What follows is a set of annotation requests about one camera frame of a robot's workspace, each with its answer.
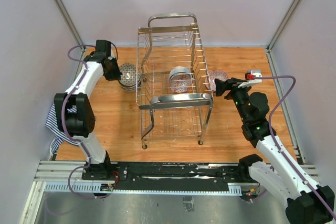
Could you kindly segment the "brown diamond pattern bowl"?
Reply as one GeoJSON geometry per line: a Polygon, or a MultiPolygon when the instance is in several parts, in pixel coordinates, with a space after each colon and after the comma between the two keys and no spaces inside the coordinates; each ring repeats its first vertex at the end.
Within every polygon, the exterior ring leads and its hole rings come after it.
{"type": "Polygon", "coordinates": [[[131,63],[124,63],[120,66],[122,73],[119,83],[124,87],[132,87],[137,82],[137,67],[131,63]]]}

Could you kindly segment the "red geometric pattern bowl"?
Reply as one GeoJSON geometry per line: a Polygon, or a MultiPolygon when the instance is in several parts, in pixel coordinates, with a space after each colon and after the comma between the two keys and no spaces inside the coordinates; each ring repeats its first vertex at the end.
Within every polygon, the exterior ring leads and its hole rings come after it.
{"type": "Polygon", "coordinates": [[[169,79],[169,87],[174,93],[185,93],[192,86],[189,74],[175,74],[169,79]]]}

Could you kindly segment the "plain white bowl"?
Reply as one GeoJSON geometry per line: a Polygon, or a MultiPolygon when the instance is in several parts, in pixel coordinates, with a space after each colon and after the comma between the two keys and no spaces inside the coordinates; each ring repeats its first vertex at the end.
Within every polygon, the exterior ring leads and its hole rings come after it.
{"type": "Polygon", "coordinates": [[[187,67],[177,66],[170,71],[169,79],[172,79],[175,75],[190,74],[190,70],[187,67]]]}

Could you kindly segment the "red ikat pattern bowl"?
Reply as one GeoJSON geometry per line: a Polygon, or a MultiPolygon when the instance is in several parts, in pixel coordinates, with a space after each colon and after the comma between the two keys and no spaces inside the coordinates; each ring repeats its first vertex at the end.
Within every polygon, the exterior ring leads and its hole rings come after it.
{"type": "Polygon", "coordinates": [[[228,79],[228,75],[221,70],[213,70],[208,73],[208,76],[205,78],[205,87],[207,90],[216,91],[215,79],[219,79],[222,81],[226,81],[228,79]]]}

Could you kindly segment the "black leaf coral bowl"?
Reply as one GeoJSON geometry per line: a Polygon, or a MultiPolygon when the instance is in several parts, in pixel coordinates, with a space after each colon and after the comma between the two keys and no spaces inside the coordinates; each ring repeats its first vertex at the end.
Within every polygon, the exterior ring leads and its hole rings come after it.
{"type": "Polygon", "coordinates": [[[137,90],[138,86],[136,84],[132,86],[125,86],[125,85],[120,84],[120,87],[127,92],[134,92],[137,90]]]}

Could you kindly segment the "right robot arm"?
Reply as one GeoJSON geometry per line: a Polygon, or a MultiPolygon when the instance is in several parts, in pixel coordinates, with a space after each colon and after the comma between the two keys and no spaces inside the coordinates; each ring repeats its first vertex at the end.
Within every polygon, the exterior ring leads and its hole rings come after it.
{"type": "Polygon", "coordinates": [[[290,223],[329,223],[335,219],[335,194],[329,186],[321,186],[289,154],[271,126],[273,110],[264,93],[249,93],[251,86],[263,77],[246,74],[244,80],[215,79],[216,96],[233,100],[242,120],[246,140],[271,163],[256,154],[239,160],[238,177],[244,182],[255,180],[282,203],[290,223]]]}

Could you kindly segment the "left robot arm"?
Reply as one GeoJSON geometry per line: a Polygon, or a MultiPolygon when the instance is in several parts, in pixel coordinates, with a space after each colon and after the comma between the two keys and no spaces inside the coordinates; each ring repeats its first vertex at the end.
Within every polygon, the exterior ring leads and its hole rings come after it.
{"type": "Polygon", "coordinates": [[[86,180],[105,180],[113,175],[109,154],[94,133],[96,119],[89,98],[101,77],[108,81],[121,79],[118,57],[112,55],[114,47],[108,40],[97,40],[94,51],[81,60],[82,69],[74,83],[54,96],[58,130],[85,154],[82,179],[86,180]]]}

